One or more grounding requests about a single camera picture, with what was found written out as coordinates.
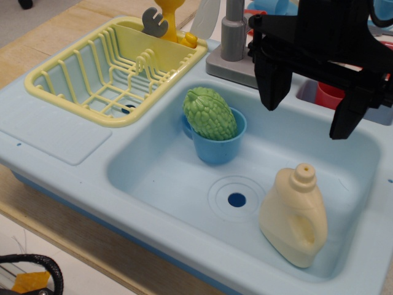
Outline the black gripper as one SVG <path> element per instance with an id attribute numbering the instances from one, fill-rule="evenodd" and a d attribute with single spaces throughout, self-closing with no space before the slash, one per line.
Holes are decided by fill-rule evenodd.
<path id="1" fill-rule="evenodd" d="M 348 139 L 366 110 L 392 106 L 392 50 L 369 31 L 370 12 L 370 1 L 301 1 L 294 16 L 252 16 L 249 48 L 264 107 L 279 106 L 293 73 L 344 90 L 333 140 Z"/>

